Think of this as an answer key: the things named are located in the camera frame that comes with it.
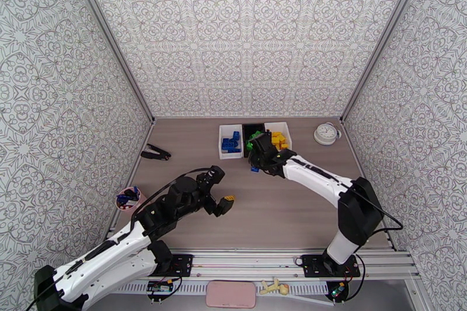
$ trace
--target black clip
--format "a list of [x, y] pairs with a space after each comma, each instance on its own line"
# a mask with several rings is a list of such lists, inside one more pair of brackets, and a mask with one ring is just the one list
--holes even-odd
[[169, 152], [164, 151], [162, 148], [151, 144], [146, 144], [146, 148], [141, 152], [141, 157], [148, 159], [169, 160], [172, 155]]

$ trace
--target white wall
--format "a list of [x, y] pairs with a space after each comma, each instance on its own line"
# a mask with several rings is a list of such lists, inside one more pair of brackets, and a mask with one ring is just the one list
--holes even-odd
[[436, 309], [467, 309], [467, 0], [412, 0], [346, 127]]
[[99, 0], [156, 117], [339, 116], [396, 0]]
[[101, 241], [148, 127], [83, 0], [0, 0], [0, 310]]

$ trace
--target wooden surface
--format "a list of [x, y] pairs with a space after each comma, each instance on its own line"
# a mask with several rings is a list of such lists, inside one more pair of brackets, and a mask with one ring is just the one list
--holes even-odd
[[[324, 198], [300, 184], [253, 173], [246, 159], [220, 160], [218, 134], [220, 124], [286, 121], [292, 149], [308, 161], [344, 177], [360, 175], [345, 138], [332, 146], [313, 139], [315, 128], [325, 118], [286, 119], [160, 119], [149, 142], [170, 152], [165, 162], [141, 159], [134, 184], [146, 196], [178, 175], [199, 167], [218, 165], [225, 177], [212, 189], [219, 200], [235, 195], [232, 209], [216, 218], [204, 210], [186, 216], [175, 230], [162, 239], [171, 248], [255, 248], [296, 249], [326, 247], [337, 231], [337, 211]], [[128, 222], [121, 214], [117, 227]], [[366, 246], [388, 247], [384, 234], [370, 239]]]

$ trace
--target white bin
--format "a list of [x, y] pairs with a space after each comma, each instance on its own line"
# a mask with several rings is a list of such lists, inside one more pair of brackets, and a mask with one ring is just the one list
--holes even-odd
[[280, 121], [278, 123], [264, 123], [264, 129], [271, 132], [282, 132], [286, 138], [286, 144], [288, 144], [288, 149], [292, 149], [292, 138], [290, 137], [290, 132], [288, 132], [288, 126], [285, 121]]
[[[226, 153], [222, 151], [222, 139], [232, 138], [234, 131], [240, 132], [239, 145], [237, 146], [241, 151], [238, 153]], [[219, 158], [220, 159], [231, 159], [231, 158], [242, 158], [243, 157], [243, 136], [242, 136], [242, 124], [235, 125], [219, 125]]]

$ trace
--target pink cup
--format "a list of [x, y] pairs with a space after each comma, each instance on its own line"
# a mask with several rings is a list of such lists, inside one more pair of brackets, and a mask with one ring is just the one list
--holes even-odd
[[134, 212], [143, 202], [145, 202], [145, 201], [147, 200], [147, 198], [143, 195], [143, 193], [141, 192], [141, 190], [139, 190], [138, 188], [136, 188], [136, 190], [135, 190], [135, 188], [136, 188], [136, 187], [127, 187], [127, 188], [125, 188], [124, 190], [122, 190], [121, 192], [119, 192], [119, 193], [117, 194], [117, 195], [123, 194], [123, 193], [126, 191], [126, 189], [131, 189], [132, 191], [135, 191], [135, 192], [138, 194], [138, 201], [137, 201], [137, 203], [136, 203], [134, 206], [132, 206], [131, 208], [129, 208], [129, 209], [124, 209], [124, 208], [122, 208], [122, 207], [119, 207], [118, 204], [117, 204], [117, 198], [115, 198], [115, 206], [117, 207], [117, 209], [119, 209], [119, 210], [120, 210], [122, 213], [124, 213], [124, 214], [128, 214], [128, 215], [133, 214], [133, 212]]

